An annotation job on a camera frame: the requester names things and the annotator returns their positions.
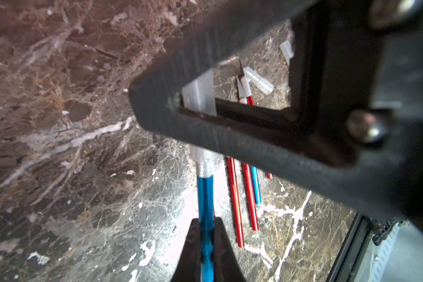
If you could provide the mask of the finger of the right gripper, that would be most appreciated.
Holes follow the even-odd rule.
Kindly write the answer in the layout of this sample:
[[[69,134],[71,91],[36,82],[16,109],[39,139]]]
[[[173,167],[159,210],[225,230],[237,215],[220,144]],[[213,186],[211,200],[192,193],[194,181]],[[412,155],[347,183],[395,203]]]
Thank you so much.
[[[245,282],[233,252],[229,236],[220,217],[215,218],[213,232],[213,269],[215,282]]]
[[[177,264],[172,282],[199,282],[201,280],[201,249],[199,220],[193,219]]]

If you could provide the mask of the red knife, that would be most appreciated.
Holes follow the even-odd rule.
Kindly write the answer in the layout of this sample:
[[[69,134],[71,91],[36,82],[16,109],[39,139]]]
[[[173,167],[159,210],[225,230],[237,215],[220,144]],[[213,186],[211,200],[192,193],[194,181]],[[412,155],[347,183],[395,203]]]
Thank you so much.
[[[242,87],[242,84],[239,81],[239,77],[237,77],[237,88],[238,88],[238,94],[239,94],[239,102],[241,104],[247,105],[246,98],[244,97],[244,90]],[[250,222],[251,222],[251,228],[253,231],[259,231],[259,223],[257,219],[257,213],[256,213],[256,204],[255,204],[255,196],[254,196],[254,189],[251,179],[251,170],[250,165],[247,163],[242,163],[243,168],[243,177],[245,181],[245,187],[246,187],[246,196],[247,196],[247,202],[248,202],[248,211],[250,215]]]
[[[244,97],[246,98],[246,101],[249,105],[254,105],[253,97],[252,97],[253,94],[250,87],[250,81],[244,74],[244,71],[243,71],[244,68],[242,66],[241,60],[239,60],[239,67],[240,67],[239,81],[242,84],[242,87],[244,90]]]
[[[244,244],[244,234],[243,234],[243,223],[242,223],[242,216],[241,216],[239,191],[238,191],[238,185],[237,185],[235,160],[232,157],[227,157],[226,161],[227,161],[227,172],[228,172],[229,183],[230,183],[231,202],[233,207],[233,214],[234,214],[234,221],[235,221],[235,228],[236,228],[237,244],[240,248],[244,249],[245,244]]]

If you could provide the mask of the blue knife bottom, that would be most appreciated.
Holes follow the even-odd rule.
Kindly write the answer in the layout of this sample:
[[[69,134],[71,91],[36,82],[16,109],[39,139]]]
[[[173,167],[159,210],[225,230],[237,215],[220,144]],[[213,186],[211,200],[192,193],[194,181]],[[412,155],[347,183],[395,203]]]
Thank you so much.
[[[260,191],[258,170],[255,166],[250,166],[250,170],[251,170],[251,179],[252,179],[252,184],[254,189],[255,204],[260,205],[262,204],[262,195]]]

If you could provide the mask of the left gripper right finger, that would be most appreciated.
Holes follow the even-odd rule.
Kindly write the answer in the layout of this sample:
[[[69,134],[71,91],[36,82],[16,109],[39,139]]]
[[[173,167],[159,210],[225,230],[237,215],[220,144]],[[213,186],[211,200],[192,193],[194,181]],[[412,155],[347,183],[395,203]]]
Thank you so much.
[[[375,219],[409,219],[423,232],[423,122],[388,121],[379,142],[351,141],[342,129],[302,135],[280,110],[220,105],[208,116],[139,106],[151,132],[229,155]]]

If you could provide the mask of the clear protective cap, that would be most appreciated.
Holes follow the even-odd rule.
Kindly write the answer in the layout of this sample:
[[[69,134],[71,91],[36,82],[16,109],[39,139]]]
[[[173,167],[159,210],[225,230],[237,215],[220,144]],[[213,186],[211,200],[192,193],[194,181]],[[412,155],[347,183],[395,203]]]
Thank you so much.
[[[280,44],[280,50],[286,60],[288,66],[290,66],[291,59],[294,57],[294,45],[291,41],[285,41]]]
[[[270,95],[274,91],[274,85],[266,78],[258,74],[251,67],[245,67],[243,71],[249,81],[252,82],[255,87],[265,95]]]

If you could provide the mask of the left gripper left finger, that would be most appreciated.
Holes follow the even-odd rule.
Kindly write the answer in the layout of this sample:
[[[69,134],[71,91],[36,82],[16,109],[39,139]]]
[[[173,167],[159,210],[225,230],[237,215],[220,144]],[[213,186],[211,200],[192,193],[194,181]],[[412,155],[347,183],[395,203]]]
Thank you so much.
[[[177,90],[315,1],[228,1],[131,83],[138,120],[161,111]]]

